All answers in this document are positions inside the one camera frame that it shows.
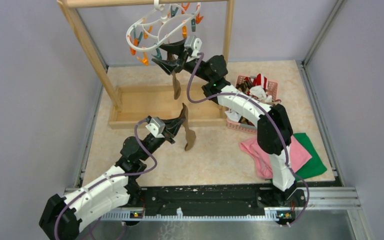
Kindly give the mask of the pink plastic basket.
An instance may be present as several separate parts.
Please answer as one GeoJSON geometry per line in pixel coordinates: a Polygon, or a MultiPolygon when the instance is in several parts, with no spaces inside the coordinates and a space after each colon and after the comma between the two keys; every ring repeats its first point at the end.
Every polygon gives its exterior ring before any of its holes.
{"type": "MultiPolygon", "coordinates": [[[[235,87],[240,90],[243,93],[246,93],[247,95],[251,95],[250,89],[253,86],[253,78],[256,76],[250,76],[250,75],[239,75],[237,77],[235,87]]],[[[260,98],[261,102],[268,103],[268,104],[276,104],[280,103],[281,100],[277,98],[278,93],[278,83],[274,80],[268,80],[268,88],[267,90],[264,90],[265,97],[260,98]]],[[[237,130],[249,134],[256,134],[257,128],[248,120],[245,119],[243,116],[240,116],[238,113],[234,112],[232,109],[229,109],[225,111],[225,114],[227,116],[227,124],[226,126],[229,129],[237,130]]]]}

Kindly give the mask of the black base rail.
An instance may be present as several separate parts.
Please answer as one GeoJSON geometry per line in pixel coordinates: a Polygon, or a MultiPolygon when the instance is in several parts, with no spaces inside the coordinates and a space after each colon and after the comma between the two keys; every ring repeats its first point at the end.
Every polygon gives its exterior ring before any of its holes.
{"type": "Polygon", "coordinates": [[[117,208],[129,225],[139,221],[274,221],[292,223],[304,207],[297,189],[288,200],[269,183],[143,187],[136,199],[117,208]]]}

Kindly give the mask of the green cloth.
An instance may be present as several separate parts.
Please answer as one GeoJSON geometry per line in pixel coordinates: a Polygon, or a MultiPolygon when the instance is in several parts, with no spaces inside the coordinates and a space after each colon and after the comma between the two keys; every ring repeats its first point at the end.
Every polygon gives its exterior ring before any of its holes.
{"type": "Polygon", "coordinates": [[[308,160],[298,169],[296,174],[303,179],[309,179],[324,174],[328,169],[323,164],[321,157],[317,153],[312,141],[307,136],[307,134],[295,133],[294,137],[310,155],[308,160]]]}

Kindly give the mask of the white round clip hanger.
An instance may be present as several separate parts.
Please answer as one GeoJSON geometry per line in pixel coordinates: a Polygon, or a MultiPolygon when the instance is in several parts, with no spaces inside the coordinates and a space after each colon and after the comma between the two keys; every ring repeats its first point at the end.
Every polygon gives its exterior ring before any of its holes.
{"type": "Polygon", "coordinates": [[[125,38],[130,54],[143,65],[151,59],[162,60],[165,54],[160,48],[197,33],[197,25],[202,21],[202,3],[160,4],[154,1],[154,9],[133,23],[126,31],[125,38]]]}

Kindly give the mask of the red white striped sock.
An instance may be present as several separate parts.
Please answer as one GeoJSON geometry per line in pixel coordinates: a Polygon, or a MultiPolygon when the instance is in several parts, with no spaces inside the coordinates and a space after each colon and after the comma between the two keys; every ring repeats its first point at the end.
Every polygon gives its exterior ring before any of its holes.
{"type": "Polygon", "coordinates": [[[269,80],[264,76],[262,75],[261,73],[259,73],[257,76],[255,76],[252,80],[252,85],[254,87],[257,87],[257,86],[260,86],[262,87],[264,90],[267,90],[268,89],[268,86],[269,86],[269,80]]]}

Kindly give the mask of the brown sock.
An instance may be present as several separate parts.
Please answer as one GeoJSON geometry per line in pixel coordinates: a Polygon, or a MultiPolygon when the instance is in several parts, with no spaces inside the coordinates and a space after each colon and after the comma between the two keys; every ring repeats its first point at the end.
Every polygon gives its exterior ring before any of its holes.
{"type": "Polygon", "coordinates": [[[195,144],[196,132],[194,130],[190,129],[190,126],[189,126],[189,109],[185,103],[182,103],[182,110],[180,112],[179,117],[184,118],[184,122],[182,123],[182,126],[185,129],[185,140],[186,140],[186,144],[184,146],[184,151],[187,152],[187,151],[191,150],[195,144]]]}
{"type": "MultiPolygon", "coordinates": [[[[175,60],[174,55],[171,53],[168,53],[167,60],[174,61],[175,60]]],[[[171,76],[172,76],[172,87],[173,87],[173,99],[177,100],[181,95],[181,85],[180,85],[180,81],[176,77],[175,71],[171,73],[171,76]]]]}

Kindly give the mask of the wooden clothes rack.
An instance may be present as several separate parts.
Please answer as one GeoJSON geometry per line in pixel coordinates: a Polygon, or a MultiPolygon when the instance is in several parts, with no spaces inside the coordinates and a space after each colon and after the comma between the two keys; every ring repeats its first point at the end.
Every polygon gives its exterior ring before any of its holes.
{"type": "Polygon", "coordinates": [[[126,85],[114,86],[108,76],[108,67],[103,62],[97,47],[80,17],[78,8],[103,8],[103,7],[130,7],[152,5],[152,0],[59,0],[61,12],[71,26],[80,46],[99,77],[103,88],[112,101],[109,112],[108,125],[114,129],[128,129],[134,126],[137,117],[145,113],[162,114],[172,117],[176,110],[181,109],[181,104],[186,100],[186,86],[178,85],[174,95],[169,96],[169,91],[174,87],[169,85],[126,85]]]}

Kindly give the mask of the pink cloth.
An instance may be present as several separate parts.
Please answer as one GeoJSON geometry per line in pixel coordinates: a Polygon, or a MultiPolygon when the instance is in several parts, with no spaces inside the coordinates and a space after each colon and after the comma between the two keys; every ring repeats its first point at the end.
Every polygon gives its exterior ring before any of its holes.
{"type": "MultiPolygon", "coordinates": [[[[264,152],[259,147],[256,137],[241,142],[239,147],[244,153],[251,156],[254,160],[255,172],[259,178],[273,178],[273,171],[269,154],[264,152]]],[[[292,170],[296,173],[299,168],[306,163],[308,157],[311,156],[293,136],[291,138],[289,153],[289,165],[291,166],[292,170]]]]}

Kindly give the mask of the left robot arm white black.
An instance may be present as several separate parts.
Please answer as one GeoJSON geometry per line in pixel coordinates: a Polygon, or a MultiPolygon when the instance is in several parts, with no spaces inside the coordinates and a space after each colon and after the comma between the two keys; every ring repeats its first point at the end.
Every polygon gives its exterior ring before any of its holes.
{"type": "Polygon", "coordinates": [[[50,240],[74,240],[91,223],[111,210],[140,202],[141,187],[136,179],[156,168],[153,153],[175,136],[185,116],[160,119],[148,116],[134,126],[134,135],[125,139],[120,159],[84,187],[60,196],[51,196],[39,219],[39,227],[50,240]]]}

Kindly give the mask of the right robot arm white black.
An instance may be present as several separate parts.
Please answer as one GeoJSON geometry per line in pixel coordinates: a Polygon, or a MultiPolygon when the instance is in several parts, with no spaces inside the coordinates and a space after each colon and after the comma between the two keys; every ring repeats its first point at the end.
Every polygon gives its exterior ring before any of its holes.
{"type": "Polygon", "coordinates": [[[207,82],[202,86],[205,97],[192,99],[187,93],[189,102],[198,104],[212,101],[235,111],[256,127],[258,146],[269,155],[272,185],[275,188],[273,200],[279,206],[287,206],[297,190],[297,175],[290,165],[293,128],[286,108],[281,104],[262,103],[233,86],[225,78],[228,74],[225,57],[214,55],[204,61],[199,38],[187,37],[174,43],[161,43],[157,47],[175,56],[167,60],[152,59],[168,75],[186,71],[190,73],[191,81],[198,77],[207,82]]]}

